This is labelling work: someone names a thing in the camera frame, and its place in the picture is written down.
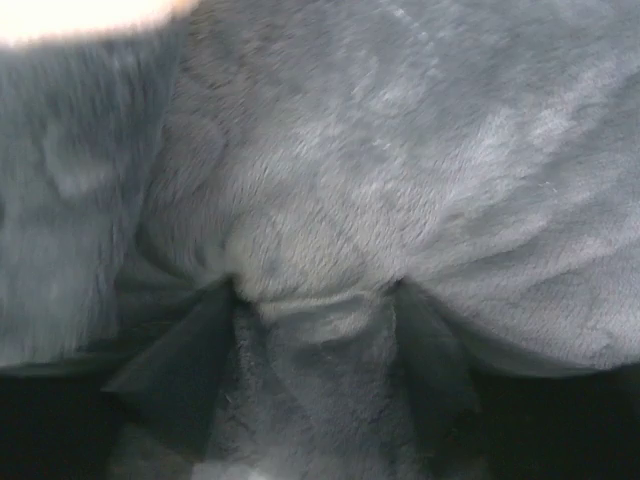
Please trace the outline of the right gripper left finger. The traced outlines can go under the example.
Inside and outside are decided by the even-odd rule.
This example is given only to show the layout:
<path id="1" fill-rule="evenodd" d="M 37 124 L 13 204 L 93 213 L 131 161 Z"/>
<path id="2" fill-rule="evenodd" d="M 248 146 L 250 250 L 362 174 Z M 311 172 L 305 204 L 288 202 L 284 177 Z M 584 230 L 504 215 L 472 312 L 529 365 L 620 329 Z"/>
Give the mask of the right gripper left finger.
<path id="1" fill-rule="evenodd" d="M 1 374 L 4 479 L 180 479 L 205 455 L 231 349 L 229 285 L 109 351 Z"/>

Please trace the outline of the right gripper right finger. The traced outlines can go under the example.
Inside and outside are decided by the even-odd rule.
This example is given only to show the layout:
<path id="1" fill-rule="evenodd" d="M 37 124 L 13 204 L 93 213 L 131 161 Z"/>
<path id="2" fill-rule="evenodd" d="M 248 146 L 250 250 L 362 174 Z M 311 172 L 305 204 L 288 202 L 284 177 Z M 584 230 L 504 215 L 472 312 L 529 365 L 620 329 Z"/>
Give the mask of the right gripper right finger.
<path id="1" fill-rule="evenodd" d="M 396 337 L 437 479 L 636 479 L 639 369 L 552 377 L 472 360 L 417 286 L 393 289 Z"/>

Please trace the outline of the grey pillowcase with cream ruffle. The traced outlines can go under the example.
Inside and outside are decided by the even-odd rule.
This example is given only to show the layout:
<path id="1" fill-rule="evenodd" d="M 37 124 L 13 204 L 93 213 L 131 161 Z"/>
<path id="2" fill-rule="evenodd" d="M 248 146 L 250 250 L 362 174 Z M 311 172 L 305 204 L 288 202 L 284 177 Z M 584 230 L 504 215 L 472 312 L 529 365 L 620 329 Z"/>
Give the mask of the grey pillowcase with cream ruffle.
<path id="1" fill-rule="evenodd" d="M 470 358 L 639 364 L 635 1 L 5 1 L 1 372 L 229 285 L 196 479 L 437 479 L 393 289 Z"/>

